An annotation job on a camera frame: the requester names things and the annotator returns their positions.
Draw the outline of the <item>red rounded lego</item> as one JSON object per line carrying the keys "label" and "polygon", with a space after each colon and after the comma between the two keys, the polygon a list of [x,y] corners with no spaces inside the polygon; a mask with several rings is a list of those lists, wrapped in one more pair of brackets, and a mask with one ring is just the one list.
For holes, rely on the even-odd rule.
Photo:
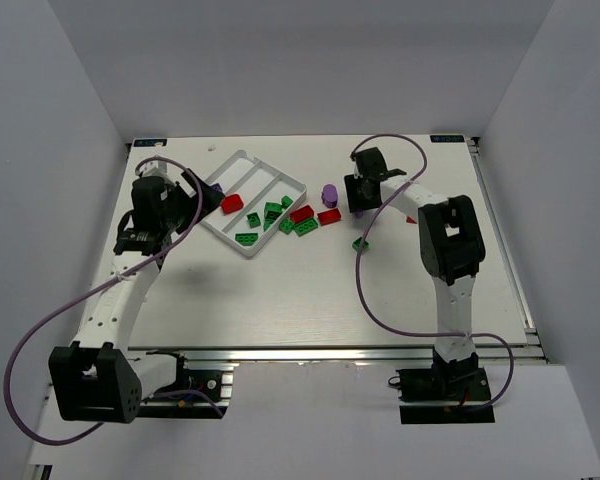
{"label": "red rounded lego", "polygon": [[224,197],[220,207],[224,215],[230,215],[242,210],[244,202],[239,194],[231,194]]}

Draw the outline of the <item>purple rounded lego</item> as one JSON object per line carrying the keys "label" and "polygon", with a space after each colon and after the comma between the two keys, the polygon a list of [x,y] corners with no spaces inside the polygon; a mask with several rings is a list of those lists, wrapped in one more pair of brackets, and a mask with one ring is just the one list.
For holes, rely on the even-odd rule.
{"label": "purple rounded lego", "polygon": [[338,205],[338,190],[333,184],[326,184],[321,192],[322,203],[328,208],[333,209]]}

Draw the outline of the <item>green lego square brick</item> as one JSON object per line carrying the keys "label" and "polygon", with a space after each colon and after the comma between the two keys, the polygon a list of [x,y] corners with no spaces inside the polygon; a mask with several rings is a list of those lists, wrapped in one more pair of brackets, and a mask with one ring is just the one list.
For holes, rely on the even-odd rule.
{"label": "green lego square brick", "polygon": [[260,217],[256,212],[249,213],[246,218],[250,228],[256,228],[261,225]]}

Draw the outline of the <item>green L-shaped lego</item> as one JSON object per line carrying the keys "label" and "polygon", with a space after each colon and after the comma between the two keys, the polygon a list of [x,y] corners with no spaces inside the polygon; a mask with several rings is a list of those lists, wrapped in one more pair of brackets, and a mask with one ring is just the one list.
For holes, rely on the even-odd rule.
{"label": "green L-shaped lego", "polygon": [[258,241],[259,234],[257,232],[236,233],[234,239],[239,245],[243,247],[251,247]]}

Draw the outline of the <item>green rounded lego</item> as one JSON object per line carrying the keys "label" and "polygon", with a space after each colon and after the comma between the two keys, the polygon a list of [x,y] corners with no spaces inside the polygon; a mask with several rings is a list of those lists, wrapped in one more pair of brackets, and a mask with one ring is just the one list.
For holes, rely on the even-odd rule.
{"label": "green rounded lego", "polygon": [[264,212],[266,214],[269,214],[270,212],[273,212],[273,213],[276,213],[276,214],[281,214],[282,213],[282,206],[279,203],[266,202],[265,203]]}

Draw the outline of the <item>green lego two-by-two brick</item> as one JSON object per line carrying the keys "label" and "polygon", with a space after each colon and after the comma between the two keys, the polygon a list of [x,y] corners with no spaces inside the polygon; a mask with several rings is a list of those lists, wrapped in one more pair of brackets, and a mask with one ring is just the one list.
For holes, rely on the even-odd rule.
{"label": "green lego two-by-two brick", "polygon": [[265,216],[265,218],[266,218],[266,220],[267,220],[267,221],[271,221],[271,222],[273,222],[273,221],[275,221],[275,220],[276,220],[276,219],[277,219],[277,218],[278,218],[280,215],[281,215],[281,213],[280,213],[280,212],[273,211],[273,210],[269,210],[269,211],[267,211],[267,212],[266,212],[266,216]]}

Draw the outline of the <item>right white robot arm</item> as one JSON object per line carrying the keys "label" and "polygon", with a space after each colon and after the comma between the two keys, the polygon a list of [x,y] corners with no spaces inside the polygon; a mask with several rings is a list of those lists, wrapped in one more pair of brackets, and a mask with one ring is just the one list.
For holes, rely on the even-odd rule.
{"label": "right white robot arm", "polygon": [[432,383],[442,396],[464,391],[478,371],[472,339],[472,291],[486,248],[472,200],[447,197],[390,170],[376,147],[351,153],[354,172],[344,177],[347,199],[354,212],[374,212],[373,219],[392,206],[418,227],[420,258],[432,278],[437,330],[432,333],[399,330],[382,322],[360,295],[361,304],[376,325],[395,335],[434,341]]}

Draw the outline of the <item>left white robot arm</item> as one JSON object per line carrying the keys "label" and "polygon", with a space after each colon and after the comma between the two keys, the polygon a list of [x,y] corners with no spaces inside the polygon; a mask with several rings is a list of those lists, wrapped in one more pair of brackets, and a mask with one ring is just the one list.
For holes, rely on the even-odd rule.
{"label": "left white robot arm", "polygon": [[223,199],[190,170],[182,180],[190,191],[153,168],[132,183],[132,207],[116,229],[111,283],[71,343],[54,348],[49,357],[66,421],[129,423],[143,400],[157,393],[180,396],[190,385],[180,355],[128,354],[133,327],[169,249]]}

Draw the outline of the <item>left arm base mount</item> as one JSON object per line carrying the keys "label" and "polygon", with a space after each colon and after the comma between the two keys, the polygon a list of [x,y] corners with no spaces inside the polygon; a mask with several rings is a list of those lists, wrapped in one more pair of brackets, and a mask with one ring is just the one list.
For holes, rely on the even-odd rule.
{"label": "left arm base mount", "polygon": [[192,360],[182,352],[164,350],[133,355],[130,364],[141,381],[139,418],[219,420],[228,409],[231,364]]}

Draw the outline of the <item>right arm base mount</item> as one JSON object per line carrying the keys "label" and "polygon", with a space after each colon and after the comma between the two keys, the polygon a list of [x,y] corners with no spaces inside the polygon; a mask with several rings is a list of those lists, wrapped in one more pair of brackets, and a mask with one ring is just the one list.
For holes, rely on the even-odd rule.
{"label": "right arm base mount", "polygon": [[486,372],[479,368],[467,383],[445,392],[430,369],[402,369],[387,380],[389,388],[399,393],[402,425],[469,425],[493,424],[492,406],[479,408],[491,400]]}

